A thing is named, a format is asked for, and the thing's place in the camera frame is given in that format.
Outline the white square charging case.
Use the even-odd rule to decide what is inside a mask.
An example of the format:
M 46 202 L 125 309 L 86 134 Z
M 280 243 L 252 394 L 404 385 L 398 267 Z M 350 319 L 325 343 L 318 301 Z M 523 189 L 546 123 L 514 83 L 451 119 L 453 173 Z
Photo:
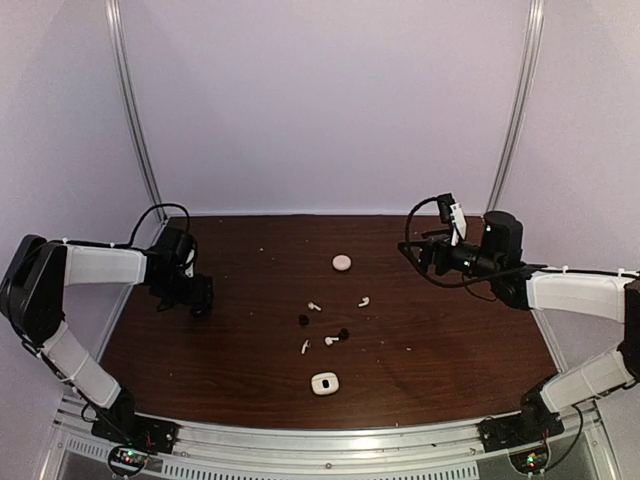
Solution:
M 315 395 L 330 396 L 339 390 L 340 382 L 334 372 L 321 372 L 311 377 L 310 386 Z

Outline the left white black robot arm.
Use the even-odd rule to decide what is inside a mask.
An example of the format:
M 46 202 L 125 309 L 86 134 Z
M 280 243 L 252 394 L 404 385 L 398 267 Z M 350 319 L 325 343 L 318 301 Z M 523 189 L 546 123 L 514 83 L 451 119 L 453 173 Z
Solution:
M 111 434 L 133 444 L 143 436 L 143 421 L 131 412 L 131 395 L 71 332 L 64 291 L 75 285 L 143 285 L 159 299 L 159 310 L 184 305 L 202 317 L 213 305 L 213 280 L 196 272 L 197 256 L 194 236 L 174 227 L 164 228 L 147 249 L 27 235 L 1 281 L 1 313 L 34 355 L 106 413 L 103 422 Z

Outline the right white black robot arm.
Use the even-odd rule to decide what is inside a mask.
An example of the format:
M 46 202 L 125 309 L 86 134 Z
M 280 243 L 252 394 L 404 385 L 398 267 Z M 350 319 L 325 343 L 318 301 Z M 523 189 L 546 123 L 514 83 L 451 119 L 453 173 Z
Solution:
M 548 378 L 522 397 L 521 412 L 512 423 L 519 440 L 535 440 L 569 407 L 638 384 L 638 274 L 526 263 L 522 259 L 523 225 L 504 211 L 485 215 L 477 245 L 462 237 L 464 216 L 459 206 L 452 206 L 441 220 L 447 229 L 427 232 L 419 240 L 406 237 L 398 244 L 400 253 L 432 285 L 445 287 L 441 276 L 456 271 L 464 277 L 458 287 L 487 282 L 494 297 L 510 308 L 585 314 L 624 327 L 618 345 Z

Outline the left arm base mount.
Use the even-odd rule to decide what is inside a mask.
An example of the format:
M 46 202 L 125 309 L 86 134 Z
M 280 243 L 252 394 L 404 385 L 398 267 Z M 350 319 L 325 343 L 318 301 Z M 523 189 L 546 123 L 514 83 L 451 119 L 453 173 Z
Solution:
M 125 400 L 105 409 L 87 402 L 81 417 L 91 424 L 94 437 L 112 443 L 106 464 L 117 478 L 130 479 L 140 474 L 159 454 L 172 454 L 178 425 L 134 412 Z

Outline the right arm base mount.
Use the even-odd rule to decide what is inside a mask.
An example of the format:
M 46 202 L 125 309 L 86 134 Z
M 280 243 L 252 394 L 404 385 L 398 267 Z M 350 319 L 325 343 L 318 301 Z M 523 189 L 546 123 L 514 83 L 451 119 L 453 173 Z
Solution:
M 485 453 L 506 451 L 516 472 L 531 477 L 550 465 L 549 440 L 565 429 L 560 415 L 547 408 L 539 392 L 527 393 L 520 407 L 518 413 L 486 417 L 477 429 Z

